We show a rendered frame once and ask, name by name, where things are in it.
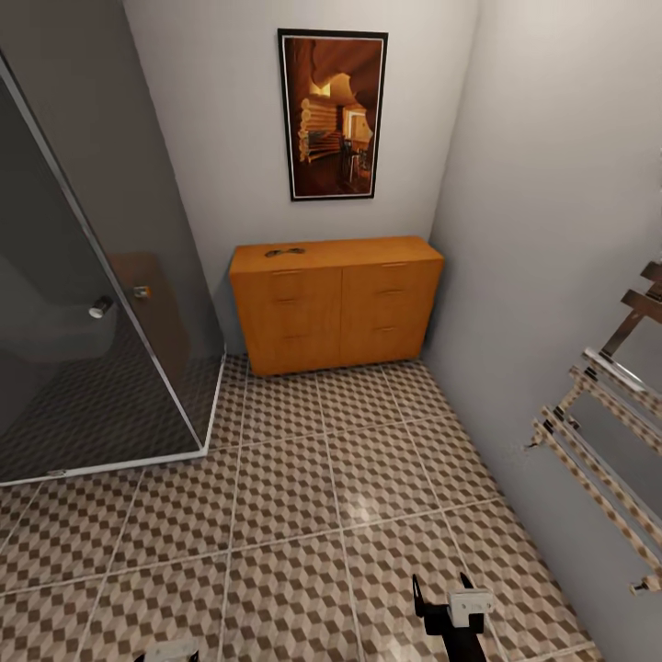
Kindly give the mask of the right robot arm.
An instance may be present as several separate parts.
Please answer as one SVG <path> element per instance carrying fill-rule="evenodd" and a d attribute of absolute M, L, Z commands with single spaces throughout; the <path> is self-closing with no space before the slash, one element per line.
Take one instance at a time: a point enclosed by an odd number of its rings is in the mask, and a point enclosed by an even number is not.
<path fill-rule="evenodd" d="M 484 614 L 496 609 L 497 596 L 488 588 L 474 588 L 464 573 L 460 576 L 464 589 L 448 590 L 448 604 L 432 604 L 423 600 L 413 574 L 416 615 L 424 618 L 428 635 L 442 635 L 450 662 L 486 662 L 476 635 L 484 632 Z"/>

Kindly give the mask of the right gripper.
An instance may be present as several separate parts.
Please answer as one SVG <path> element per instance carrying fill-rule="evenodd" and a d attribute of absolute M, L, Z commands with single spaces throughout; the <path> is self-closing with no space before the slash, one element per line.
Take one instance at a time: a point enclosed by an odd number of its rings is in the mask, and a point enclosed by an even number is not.
<path fill-rule="evenodd" d="M 460 572 L 460 576 L 464 588 L 474 588 L 464 573 Z M 485 653 L 476 636 L 478 633 L 484 632 L 484 614 L 470 613 L 468 615 L 469 627 L 455 628 L 447 612 L 448 604 L 425 602 L 417 583 L 416 574 L 413 574 L 412 578 L 416 615 L 424 618 L 424 626 L 428 635 L 442 635 L 450 662 L 455 662 L 460 656 L 470 652 L 485 659 Z"/>

